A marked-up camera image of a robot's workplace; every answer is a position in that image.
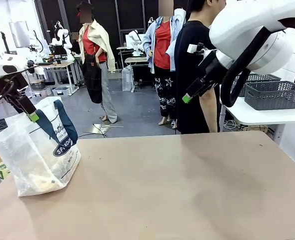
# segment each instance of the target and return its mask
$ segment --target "man in black shirt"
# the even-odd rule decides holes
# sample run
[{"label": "man in black shirt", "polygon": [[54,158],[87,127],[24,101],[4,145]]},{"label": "man in black shirt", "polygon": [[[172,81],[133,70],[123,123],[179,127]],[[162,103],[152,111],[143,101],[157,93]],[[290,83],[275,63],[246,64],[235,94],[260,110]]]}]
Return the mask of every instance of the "man in black shirt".
[{"label": "man in black shirt", "polygon": [[215,49],[209,37],[209,26],[226,6],[226,0],[190,0],[188,21],[177,36],[174,59],[177,76],[177,129],[182,134],[215,133],[219,129],[220,87],[194,97],[188,104],[182,98],[187,88],[203,75],[198,65],[203,56],[188,53],[190,44],[203,43]]}]

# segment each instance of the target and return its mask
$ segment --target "red shirt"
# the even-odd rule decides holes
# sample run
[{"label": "red shirt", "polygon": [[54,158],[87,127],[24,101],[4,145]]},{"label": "red shirt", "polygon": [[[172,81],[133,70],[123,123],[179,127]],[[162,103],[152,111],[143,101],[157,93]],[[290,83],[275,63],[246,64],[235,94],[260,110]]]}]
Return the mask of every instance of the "red shirt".
[{"label": "red shirt", "polygon": [[[100,49],[100,46],[88,39],[88,32],[89,26],[87,26],[82,38],[84,51],[89,55],[94,55]],[[108,60],[104,51],[100,56],[98,56],[98,60],[100,63],[106,62]]]},{"label": "red shirt", "polygon": [[170,21],[162,22],[155,31],[154,64],[161,69],[170,69],[170,56],[166,54],[171,44]]}]

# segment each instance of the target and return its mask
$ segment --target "cream jacket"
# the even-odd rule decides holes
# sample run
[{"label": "cream jacket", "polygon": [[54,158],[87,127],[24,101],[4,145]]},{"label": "cream jacket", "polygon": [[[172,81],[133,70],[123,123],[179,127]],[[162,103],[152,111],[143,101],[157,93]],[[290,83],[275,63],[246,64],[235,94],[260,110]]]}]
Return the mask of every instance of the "cream jacket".
[{"label": "cream jacket", "polygon": [[108,70],[111,72],[115,71],[116,70],[116,61],[115,61],[115,58],[114,58],[114,55],[113,55],[113,52],[112,52],[112,49],[110,46],[109,34],[95,20],[91,25],[88,23],[84,23],[83,27],[79,31],[78,44],[79,44],[79,49],[81,51],[82,62],[84,63],[84,60],[85,60],[82,38],[83,38],[84,32],[86,31],[87,27],[88,27],[88,33],[87,33],[88,39],[91,40],[93,43],[99,45],[103,49],[103,51],[107,53]]}]

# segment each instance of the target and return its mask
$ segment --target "mannequin hand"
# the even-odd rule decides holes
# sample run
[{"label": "mannequin hand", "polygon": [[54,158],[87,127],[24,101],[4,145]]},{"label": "mannequin hand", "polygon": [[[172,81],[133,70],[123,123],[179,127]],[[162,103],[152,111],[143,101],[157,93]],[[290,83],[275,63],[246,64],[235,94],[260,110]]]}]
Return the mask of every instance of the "mannequin hand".
[{"label": "mannequin hand", "polygon": [[95,56],[95,61],[98,67],[100,67],[100,61],[99,61],[99,57]]}]

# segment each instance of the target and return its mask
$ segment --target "ear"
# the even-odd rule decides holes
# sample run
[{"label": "ear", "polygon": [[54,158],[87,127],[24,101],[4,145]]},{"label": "ear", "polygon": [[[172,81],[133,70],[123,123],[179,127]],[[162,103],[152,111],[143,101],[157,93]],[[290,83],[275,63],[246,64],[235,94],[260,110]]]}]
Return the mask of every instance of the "ear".
[{"label": "ear", "polygon": [[212,0],[206,0],[207,5],[209,5],[210,7],[212,7]]}]

